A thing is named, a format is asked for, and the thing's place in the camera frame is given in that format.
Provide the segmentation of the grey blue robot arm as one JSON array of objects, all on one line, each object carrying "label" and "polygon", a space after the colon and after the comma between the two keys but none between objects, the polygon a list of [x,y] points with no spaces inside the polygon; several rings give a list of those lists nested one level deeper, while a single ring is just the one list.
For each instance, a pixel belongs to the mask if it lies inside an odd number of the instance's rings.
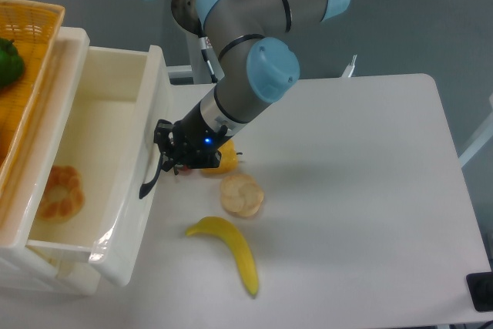
[{"label": "grey blue robot arm", "polygon": [[223,78],[180,121],[160,121],[158,171],[215,167],[219,148],[299,79],[280,33],[325,22],[350,0],[192,0],[188,20],[210,40]]}]

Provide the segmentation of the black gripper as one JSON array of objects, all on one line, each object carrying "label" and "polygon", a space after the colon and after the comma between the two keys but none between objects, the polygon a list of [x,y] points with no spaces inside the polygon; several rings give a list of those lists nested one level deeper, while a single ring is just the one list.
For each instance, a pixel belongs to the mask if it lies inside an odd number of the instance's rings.
[{"label": "black gripper", "polygon": [[227,132],[228,128],[224,123],[218,129],[210,128],[199,107],[193,107],[175,125],[159,119],[153,139],[161,152],[159,169],[180,175],[185,173],[180,171],[183,166],[190,169],[218,168],[222,159],[219,148],[230,139]]}]

